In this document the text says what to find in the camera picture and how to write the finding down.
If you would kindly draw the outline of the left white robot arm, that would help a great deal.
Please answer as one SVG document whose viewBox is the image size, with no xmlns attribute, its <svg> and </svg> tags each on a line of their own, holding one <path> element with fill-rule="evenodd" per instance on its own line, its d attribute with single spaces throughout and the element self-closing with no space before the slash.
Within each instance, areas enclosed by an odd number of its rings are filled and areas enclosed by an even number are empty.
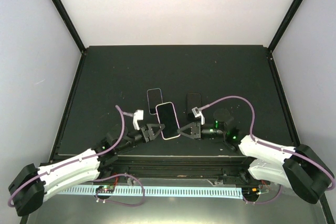
<svg viewBox="0 0 336 224">
<path fill-rule="evenodd" d="M 108 181 L 119 151 L 156 139 L 164 128 L 164 124 L 146 124 L 130 132 L 117 124 L 94 147 L 77 156 L 40 167 L 24 166 L 8 187 L 9 206 L 23 217 L 64 189 L 96 179 Z"/>
</svg>

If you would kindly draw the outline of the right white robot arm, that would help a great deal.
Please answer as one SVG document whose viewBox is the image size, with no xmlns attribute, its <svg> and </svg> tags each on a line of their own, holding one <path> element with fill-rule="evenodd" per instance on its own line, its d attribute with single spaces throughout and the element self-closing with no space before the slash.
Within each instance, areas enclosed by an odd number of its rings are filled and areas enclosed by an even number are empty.
<svg viewBox="0 0 336 224">
<path fill-rule="evenodd" d="M 195 113 L 193 122 L 178 129 L 191 139 L 222 138 L 233 152 L 240 152 L 253 161 L 240 168 L 239 179 L 250 184 L 266 180 L 287 187 L 302 200 L 316 204 L 326 190 L 335 188 L 335 177 L 321 158 L 307 145 L 282 146 L 259 139 L 237 128 L 226 109 L 214 112 L 214 122 L 207 124 L 203 114 Z"/>
</svg>

